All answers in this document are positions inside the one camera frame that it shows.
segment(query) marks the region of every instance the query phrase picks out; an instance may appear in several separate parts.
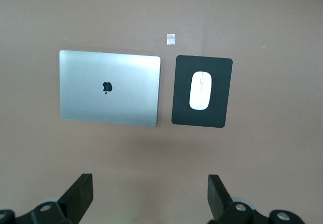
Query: apple logo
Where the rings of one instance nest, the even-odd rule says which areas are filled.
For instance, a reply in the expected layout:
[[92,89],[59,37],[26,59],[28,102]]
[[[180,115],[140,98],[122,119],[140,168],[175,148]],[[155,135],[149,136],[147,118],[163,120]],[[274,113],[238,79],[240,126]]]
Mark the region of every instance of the apple logo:
[[103,91],[105,92],[105,94],[107,94],[108,92],[110,92],[112,90],[112,84],[110,82],[104,82],[103,83]]

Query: computer mouse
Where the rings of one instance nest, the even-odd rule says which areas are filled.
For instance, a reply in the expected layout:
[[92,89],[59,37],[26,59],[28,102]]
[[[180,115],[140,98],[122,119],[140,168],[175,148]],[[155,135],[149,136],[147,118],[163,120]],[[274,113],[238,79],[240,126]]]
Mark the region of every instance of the computer mouse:
[[210,102],[211,88],[211,75],[203,71],[195,72],[191,83],[190,107],[196,110],[206,109]]

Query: mouse scroll area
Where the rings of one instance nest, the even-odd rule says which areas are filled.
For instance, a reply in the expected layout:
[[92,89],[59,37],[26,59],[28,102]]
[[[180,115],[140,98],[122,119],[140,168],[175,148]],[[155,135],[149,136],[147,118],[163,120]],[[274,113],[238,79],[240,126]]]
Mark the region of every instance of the mouse scroll area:
[[211,88],[211,75],[203,71],[195,72],[191,82],[190,107],[195,110],[206,109],[210,102]]

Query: black mouse pad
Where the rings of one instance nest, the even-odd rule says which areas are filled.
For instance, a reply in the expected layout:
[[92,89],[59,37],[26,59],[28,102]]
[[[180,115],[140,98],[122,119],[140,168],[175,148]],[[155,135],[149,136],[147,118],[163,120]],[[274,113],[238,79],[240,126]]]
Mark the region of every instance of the black mouse pad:
[[[176,58],[172,123],[222,128],[226,123],[232,60],[179,55]],[[211,75],[211,90],[206,109],[190,106],[192,78],[196,72]]]

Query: laptop lid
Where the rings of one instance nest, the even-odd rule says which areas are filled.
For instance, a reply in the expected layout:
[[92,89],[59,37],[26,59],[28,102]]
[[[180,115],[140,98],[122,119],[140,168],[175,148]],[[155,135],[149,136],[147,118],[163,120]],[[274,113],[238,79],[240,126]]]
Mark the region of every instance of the laptop lid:
[[159,75],[159,57],[61,50],[61,117],[155,127]]

